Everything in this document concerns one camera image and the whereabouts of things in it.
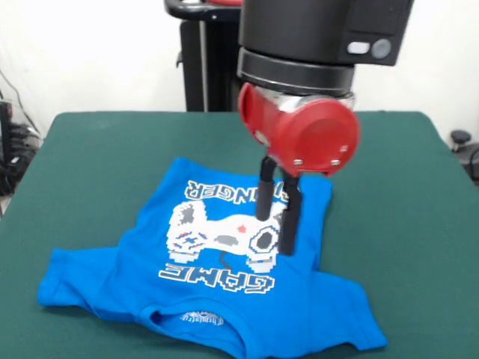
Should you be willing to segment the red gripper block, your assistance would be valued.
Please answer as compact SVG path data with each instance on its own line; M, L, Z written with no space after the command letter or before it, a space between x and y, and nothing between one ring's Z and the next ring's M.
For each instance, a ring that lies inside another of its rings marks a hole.
M352 109L324 95L293 96L245 83L238 110L251 136L266 147L260 165L255 216L267 220L278 164L284 171L287 205L281 216L279 252L291 256L302 206L297 176L337 173L353 157L361 127Z

